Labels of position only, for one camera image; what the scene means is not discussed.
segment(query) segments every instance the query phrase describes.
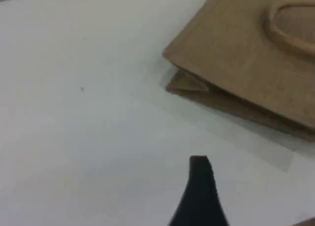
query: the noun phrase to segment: bag handle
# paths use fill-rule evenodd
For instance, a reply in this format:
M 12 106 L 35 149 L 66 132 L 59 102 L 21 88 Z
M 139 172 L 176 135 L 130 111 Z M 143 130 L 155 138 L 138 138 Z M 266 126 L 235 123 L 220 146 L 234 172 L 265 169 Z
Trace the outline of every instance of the bag handle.
M 281 31 L 274 22 L 275 16 L 284 8 L 289 7 L 315 7 L 315 0 L 281 0 L 271 5 L 266 16 L 266 32 L 275 43 L 282 43 L 302 54 L 315 57 L 315 44 L 295 37 Z

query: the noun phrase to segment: white table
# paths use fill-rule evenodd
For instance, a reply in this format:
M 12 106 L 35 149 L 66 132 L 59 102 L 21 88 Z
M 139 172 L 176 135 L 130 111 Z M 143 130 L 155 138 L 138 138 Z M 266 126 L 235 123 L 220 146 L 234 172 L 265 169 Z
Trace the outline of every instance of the white table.
M 0 3 L 0 224 L 166 226 L 190 155 L 232 226 L 315 215 L 315 148 L 168 94 L 164 47 L 205 0 Z

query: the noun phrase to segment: paper bag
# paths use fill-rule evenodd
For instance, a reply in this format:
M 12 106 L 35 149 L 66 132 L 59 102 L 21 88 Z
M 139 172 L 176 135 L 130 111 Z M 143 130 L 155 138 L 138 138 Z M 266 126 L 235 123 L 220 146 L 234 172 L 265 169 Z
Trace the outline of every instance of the paper bag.
M 264 31 L 278 0 L 207 0 L 165 49 L 180 67 L 168 91 L 307 140 L 315 139 L 315 59 L 284 50 Z M 315 7 L 276 17 L 288 35 L 315 42 Z

